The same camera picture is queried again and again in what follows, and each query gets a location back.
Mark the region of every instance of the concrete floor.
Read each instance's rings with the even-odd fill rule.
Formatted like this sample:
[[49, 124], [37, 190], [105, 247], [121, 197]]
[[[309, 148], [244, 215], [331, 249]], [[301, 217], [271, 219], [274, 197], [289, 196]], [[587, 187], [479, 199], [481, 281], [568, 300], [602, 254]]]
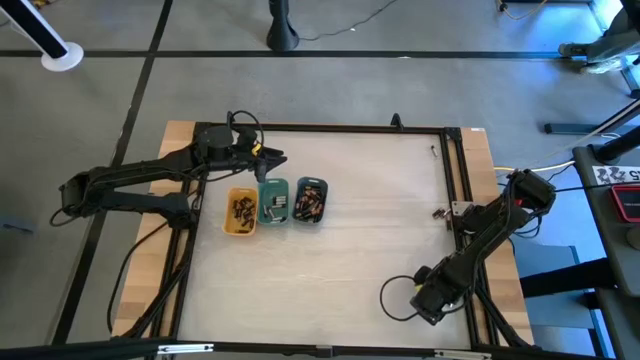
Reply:
[[[292, 0], [292, 21], [311, 36], [350, 25], [383, 3]], [[43, 15], [86, 49], [146, 50], [162, 4], [59, 0]], [[530, 8], [510, 5], [513, 13]], [[265, 50], [269, 23], [260, 0], [175, 1], [160, 49]], [[355, 32], [300, 49], [554, 51], [561, 42], [599, 34], [585, 5], [549, 5], [513, 22], [492, 0], [401, 0]], [[10, 27], [0, 28], [0, 50], [28, 48]], [[33, 236], [0, 232], [0, 347], [49, 341], [87, 224], [48, 226], [59, 206], [57, 187], [109, 163], [142, 63], [91, 58], [54, 74], [35, 58], [0, 58], [0, 214], [37, 226]], [[541, 124], [599, 123], [630, 102], [628, 91], [619, 73], [580, 76], [557, 60], [156, 59], [126, 161], [156, 156], [168, 120], [220, 121], [227, 110], [246, 109], [264, 122], [388, 124], [398, 112], [407, 125], [484, 127], [496, 165], [526, 166], [575, 139], [544, 135]], [[564, 152], [545, 163], [569, 157]], [[579, 183], [573, 171], [556, 181]], [[108, 337], [106, 303], [139, 219], [108, 215], [71, 341]], [[536, 241], [576, 245], [583, 261], [604, 255], [580, 192], [558, 197]]]

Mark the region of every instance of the sticker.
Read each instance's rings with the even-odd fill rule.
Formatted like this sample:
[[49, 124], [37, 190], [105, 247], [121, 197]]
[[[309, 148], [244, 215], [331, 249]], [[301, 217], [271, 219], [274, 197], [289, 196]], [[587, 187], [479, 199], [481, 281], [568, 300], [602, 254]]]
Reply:
[[640, 166], [592, 166], [598, 185], [640, 181]]

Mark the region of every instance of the small parts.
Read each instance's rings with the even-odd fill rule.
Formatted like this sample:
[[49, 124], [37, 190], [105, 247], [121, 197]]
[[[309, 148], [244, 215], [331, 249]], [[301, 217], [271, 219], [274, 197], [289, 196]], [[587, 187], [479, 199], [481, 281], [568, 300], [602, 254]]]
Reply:
[[447, 215], [449, 215], [449, 213], [451, 213], [451, 209], [444, 209], [444, 208], [440, 208], [436, 211], [433, 212], [433, 214], [431, 214], [431, 216], [434, 219], [444, 219], [445, 217], [447, 217]]
[[310, 223], [320, 221], [324, 211], [323, 200], [324, 194], [319, 187], [305, 186], [302, 196], [296, 202], [296, 219]]
[[272, 198], [271, 206], [263, 205], [264, 217], [271, 219], [271, 223], [281, 223], [287, 220], [286, 216], [276, 216], [273, 213], [273, 209], [286, 209], [287, 208], [287, 196], [275, 196]]
[[251, 200], [248, 197], [244, 197], [241, 200], [233, 201], [233, 217], [238, 221], [243, 228], [247, 227], [248, 229], [240, 229], [236, 232], [238, 234], [248, 234], [253, 230], [253, 226], [255, 224], [255, 214], [256, 214], [256, 202]]

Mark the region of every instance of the orange bin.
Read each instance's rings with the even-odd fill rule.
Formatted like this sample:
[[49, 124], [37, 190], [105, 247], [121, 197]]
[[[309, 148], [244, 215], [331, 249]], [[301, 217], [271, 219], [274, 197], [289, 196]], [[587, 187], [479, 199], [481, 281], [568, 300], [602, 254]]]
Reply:
[[[234, 217], [235, 209], [233, 208], [233, 203], [235, 201], [240, 201], [244, 198], [249, 198], [253, 200], [255, 206], [253, 207], [253, 220], [242, 226], [244, 220], [238, 220]], [[233, 236], [251, 236], [256, 232], [256, 220], [258, 218], [258, 191], [252, 188], [231, 188], [229, 190], [229, 196], [227, 201], [227, 214], [225, 215], [224, 225], [222, 225], [222, 231], [226, 234]]]

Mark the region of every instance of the plastic bin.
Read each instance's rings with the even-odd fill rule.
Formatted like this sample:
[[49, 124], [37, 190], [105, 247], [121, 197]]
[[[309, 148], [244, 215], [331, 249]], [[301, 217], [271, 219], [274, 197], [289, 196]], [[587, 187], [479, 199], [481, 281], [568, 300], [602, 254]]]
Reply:
[[[298, 216], [298, 214], [300, 213], [300, 208], [298, 203], [300, 202], [302, 197], [305, 196], [304, 192], [305, 190], [307, 190], [306, 189], [307, 187], [310, 187], [312, 190], [314, 189], [320, 190], [320, 192], [322, 193], [319, 200], [321, 208], [320, 208], [320, 213], [318, 215], [315, 215], [309, 218], [301, 218], [300, 216]], [[327, 184], [326, 181], [318, 178], [308, 177], [308, 176], [300, 178], [300, 180], [298, 180], [298, 190], [296, 191], [296, 201], [293, 205], [293, 218], [296, 221], [304, 224], [319, 223], [322, 220], [322, 217], [324, 216], [328, 192], [329, 192], [329, 185]]]
[[[289, 183], [285, 179], [267, 179], [264, 184], [260, 184], [260, 207], [258, 209], [258, 222], [262, 225], [277, 226], [289, 221]], [[276, 197], [284, 196], [285, 203], [276, 205]], [[275, 218], [282, 218], [282, 221], [272, 221], [271, 214]]]
[[[240, 202], [244, 198], [249, 198], [254, 202], [252, 209], [252, 220], [245, 226], [242, 226], [246, 222], [245, 218], [240, 220], [235, 218], [234, 203]], [[227, 203], [227, 214], [225, 215], [224, 224], [222, 225], [222, 231], [233, 236], [251, 236], [256, 232], [256, 212], [260, 204], [258, 203], [258, 191], [252, 188], [231, 188], [229, 190]]]

